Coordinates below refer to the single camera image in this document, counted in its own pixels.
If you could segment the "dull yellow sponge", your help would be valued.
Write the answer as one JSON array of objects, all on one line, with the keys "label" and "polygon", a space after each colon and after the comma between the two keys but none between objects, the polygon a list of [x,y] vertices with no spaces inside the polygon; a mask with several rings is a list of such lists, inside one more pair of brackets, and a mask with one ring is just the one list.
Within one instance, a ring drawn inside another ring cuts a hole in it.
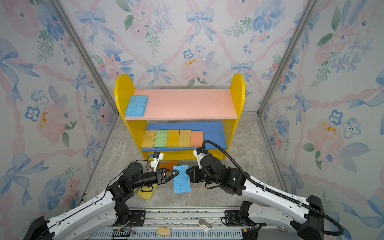
[{"label": "dull yellow sponge", "polygon": [[145,131],[141,148],[142,149],[154,148],[155,137],[156,137],[156,131]]}]

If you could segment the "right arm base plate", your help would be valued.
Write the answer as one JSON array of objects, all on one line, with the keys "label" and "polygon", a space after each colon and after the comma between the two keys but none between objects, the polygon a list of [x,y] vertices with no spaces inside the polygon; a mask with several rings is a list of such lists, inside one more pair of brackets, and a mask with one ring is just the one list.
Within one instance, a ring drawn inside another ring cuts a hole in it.
[{"label": "right arm base plate", "polygon": [[245,214],[243,212],[240,213],[239,210],[226,210],[224,211],[224,220],[225,224],[229,227],[240,227],[240,226],[247,226],[247,227],[253,227],[253,226],[262,226],[265,227],[267,224],[261,223],[257,224],[253,222],[249,218],[249,214]]}]

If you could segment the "dark orange sponge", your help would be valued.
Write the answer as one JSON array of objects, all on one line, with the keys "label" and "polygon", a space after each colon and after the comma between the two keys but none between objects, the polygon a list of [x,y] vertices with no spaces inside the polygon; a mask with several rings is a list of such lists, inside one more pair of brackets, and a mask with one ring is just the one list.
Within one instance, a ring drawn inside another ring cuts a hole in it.
[{"label": "dark orange sponge", "polygon": [[178,161],[165,162],[165,163],[159,164],[160,169],[172,170],[174,166],[178,166]]}]

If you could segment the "tan yellow sponge front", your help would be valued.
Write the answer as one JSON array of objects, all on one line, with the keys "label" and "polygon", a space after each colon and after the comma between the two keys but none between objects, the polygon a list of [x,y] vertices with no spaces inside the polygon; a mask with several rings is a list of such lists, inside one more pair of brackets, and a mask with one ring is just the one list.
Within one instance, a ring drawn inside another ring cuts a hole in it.
[{"label": "tan yellow sponge front", "polygon": [[191,147],[191,130],[180,130],[179,135],[179,148],[190,148]]}]

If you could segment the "blue sponge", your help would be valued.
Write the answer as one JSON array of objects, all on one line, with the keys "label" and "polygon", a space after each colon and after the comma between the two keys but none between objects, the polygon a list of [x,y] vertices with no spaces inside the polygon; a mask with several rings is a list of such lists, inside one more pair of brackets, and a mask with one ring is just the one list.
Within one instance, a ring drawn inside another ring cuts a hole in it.
[{"label": "blue sponge", "polygon": [[173,166],[173,170],[179,172],[179,174],[174,178],[175,194],[191,192],[190,176],[186,173],[188,169],[189,169],[188,165]]},{"label": "blue sponge", "polygon": [[147,96],[131,96],[125,111],[126,117],[143,117],[148,102]]}]

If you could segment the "light orange sponge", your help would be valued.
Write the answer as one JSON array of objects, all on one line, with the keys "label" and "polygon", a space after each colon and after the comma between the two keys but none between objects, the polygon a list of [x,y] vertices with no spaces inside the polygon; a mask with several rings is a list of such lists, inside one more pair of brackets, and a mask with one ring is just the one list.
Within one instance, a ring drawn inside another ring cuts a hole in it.
[{"label": "light orange sponge", "polygon": [[191,148],[199,148],[204,141],[203,131],[191,131]]}]

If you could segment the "green sponge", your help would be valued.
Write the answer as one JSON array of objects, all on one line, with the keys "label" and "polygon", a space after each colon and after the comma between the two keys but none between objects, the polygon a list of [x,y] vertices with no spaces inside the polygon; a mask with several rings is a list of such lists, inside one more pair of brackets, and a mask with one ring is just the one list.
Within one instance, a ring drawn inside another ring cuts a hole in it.
[{"label": "green sponge", "polygon": [[154,147],[165,148],[167,146],[168,130],[156,130]]}]

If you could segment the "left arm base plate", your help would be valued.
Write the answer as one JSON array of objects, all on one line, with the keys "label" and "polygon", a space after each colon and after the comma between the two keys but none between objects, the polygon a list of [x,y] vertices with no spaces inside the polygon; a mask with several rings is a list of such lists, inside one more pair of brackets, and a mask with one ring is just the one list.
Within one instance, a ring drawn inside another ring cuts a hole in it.
[{"label": "left arm base plate", "polygon": [[131,210],[127,215],[122,218],[120,226],[133,226],[133,227],[143,227],[146,219],[145,210]]}]

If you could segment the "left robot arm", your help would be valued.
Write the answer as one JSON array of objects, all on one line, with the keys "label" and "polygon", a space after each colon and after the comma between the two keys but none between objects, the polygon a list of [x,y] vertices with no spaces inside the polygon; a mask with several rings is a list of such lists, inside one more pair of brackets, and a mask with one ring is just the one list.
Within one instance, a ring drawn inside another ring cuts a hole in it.
[{"label": "left robot arm", "polygon": [[178,175],[179,171],[164,168],[145,173],[143,165],[135,161],[93,199],[48,220],[35,219],[24,239],[81,240],[106,227],[130,227],[136,217],[126,202],[135,195],[135,190],[166,184]]}]

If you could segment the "deep yellow sponge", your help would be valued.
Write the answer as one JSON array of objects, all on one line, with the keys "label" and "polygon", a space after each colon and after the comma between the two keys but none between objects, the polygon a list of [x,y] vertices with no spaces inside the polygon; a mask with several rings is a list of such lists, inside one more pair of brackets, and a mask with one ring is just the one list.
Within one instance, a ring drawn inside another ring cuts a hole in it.
[{"label": "deep yellow sponge", "polygon": [[166,147],[167,148],[178,148],[179,147],[179,136],[180,136],[179,130],[168,130]]}]

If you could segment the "blue sponge front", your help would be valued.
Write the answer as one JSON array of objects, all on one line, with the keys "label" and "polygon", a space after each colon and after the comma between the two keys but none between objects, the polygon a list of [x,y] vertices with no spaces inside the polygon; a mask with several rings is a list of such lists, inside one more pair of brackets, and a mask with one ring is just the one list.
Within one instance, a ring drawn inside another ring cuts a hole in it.
[{"label": "blue sponge front", "polygon": [[173,170],[179,172],[179,174],[174,178],[175,194],[191,192],[190,176],[186,173],[188,169],[189,169],[188,165],[173,166]]}]

